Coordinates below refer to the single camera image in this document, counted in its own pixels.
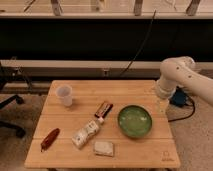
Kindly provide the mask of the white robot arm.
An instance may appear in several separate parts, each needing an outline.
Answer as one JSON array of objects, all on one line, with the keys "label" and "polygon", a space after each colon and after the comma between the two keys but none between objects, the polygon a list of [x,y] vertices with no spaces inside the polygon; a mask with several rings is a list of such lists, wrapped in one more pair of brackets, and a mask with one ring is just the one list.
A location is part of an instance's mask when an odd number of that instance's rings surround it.
[{"label": "white robot arm", "polygon": [[155,92],[161,99],[173,96],[178,85],[213,106],[213,79],[194,71],[195,62],[191,57],[167,58],[160,64],[160,78],[156,81]]}]

